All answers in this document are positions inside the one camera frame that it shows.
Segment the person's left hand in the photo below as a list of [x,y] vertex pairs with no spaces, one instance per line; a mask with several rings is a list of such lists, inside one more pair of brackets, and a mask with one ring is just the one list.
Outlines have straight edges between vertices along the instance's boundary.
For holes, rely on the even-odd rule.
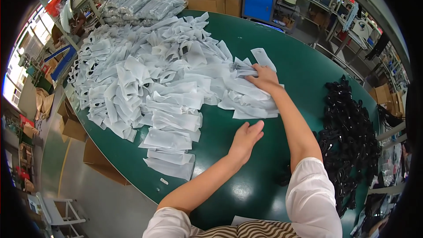
[[248,122],[244,123],[235,133],[228,157],[244,165],[250,159],[252,147],[263,137],[263,127],[263,120],[251,126]]

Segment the floor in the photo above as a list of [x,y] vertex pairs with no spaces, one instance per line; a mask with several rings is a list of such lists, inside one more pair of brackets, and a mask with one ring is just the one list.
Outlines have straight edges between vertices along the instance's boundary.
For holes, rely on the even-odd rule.
[[[303,20],[292,36],[309,44],[314,43],[318,34],[315,24]],[[319,43],[328,48],[328,43]],[[344,55],[349,60],[354,53],[345,48]],[[359,59],[352,65],[363,76],[370,71]],[[36,188],[46,197],[75,199],[77,213],[87,219],[80,224],[86,237],[140,237],[157,205],[132,185],[121,185],[83,163],[85,143],[62,139],[57,109],[64,99],[63,88],[58,88],[55,94],[50,118],[38,123],[45,142],[43,148],[34,150]]]

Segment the worker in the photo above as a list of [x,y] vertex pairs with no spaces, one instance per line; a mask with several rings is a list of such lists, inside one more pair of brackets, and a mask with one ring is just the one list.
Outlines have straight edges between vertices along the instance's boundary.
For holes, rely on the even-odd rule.
[[193,209],[206,201],[246,164],[255,143],[265,136],[262,131],[264,122],[259,120],[254,125],[244,123],[235,133],[226,156],[161,200],[143,238],[197,235],[249,237],[246,235],[249,231],[257,237],[342,237],[341,221],[336,212],[335,189],[323,166],[319,144],[288,93],[279,85],[276,73],[268,66],[254,64],[252,67],[257,70],[258,77],[245,78],[272,96],[285,127],[292,172],[286,193],[286,211],[292,223],[254,220],[237,227],[220,226],[202,231],[191,226],[189,220]]
[[[73,18],[69,20],[69,26],[71,27],[71,34],[73,35],[72,39],[75,42],[78,42],[82,34],[84,34],[85,30],[82,28],[82,25],[84,25],[86,20],[87,18],[84,16],[84,13],[82,12],[75,13]],[[65,44],[65,41],[62,36],[63,36],[63,33],[56,26],[56,24],[54,24],[52,28],[52,38],[53,38],[53,44],[55,48],[59,48],[61,45]]]

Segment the forearm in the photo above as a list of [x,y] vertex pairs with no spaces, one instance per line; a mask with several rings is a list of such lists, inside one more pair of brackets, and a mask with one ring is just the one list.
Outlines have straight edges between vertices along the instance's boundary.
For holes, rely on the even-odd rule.
[[157,209],[172,207],[189,214],[228,181],[241,166],[228,156],[223,157],[196,178],[169,193],[161,200]]
[[299,161],[306,157],[315,157],[322,161],[319,144],[285,89],[277,86],[272,90],[271,95],[285,127],[291,153],[291,172],[295,170]]

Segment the person's hand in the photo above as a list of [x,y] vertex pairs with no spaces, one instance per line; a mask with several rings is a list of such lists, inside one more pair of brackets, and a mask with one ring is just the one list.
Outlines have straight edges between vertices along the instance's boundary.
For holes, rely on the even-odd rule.
[[276,88],[280,88],[278,76],[269,66],[253,64],[252,68],[257,70],[258,77],[246,76],[245,79],[255,84],[256,87],[267,93],[272,93]]
[[251,126],[248,122],[244,123],[235,133],[228,157],[240,165],[244,165],[250,159],[252,147],[263,137],[263,127],[263,120],[259,120]]

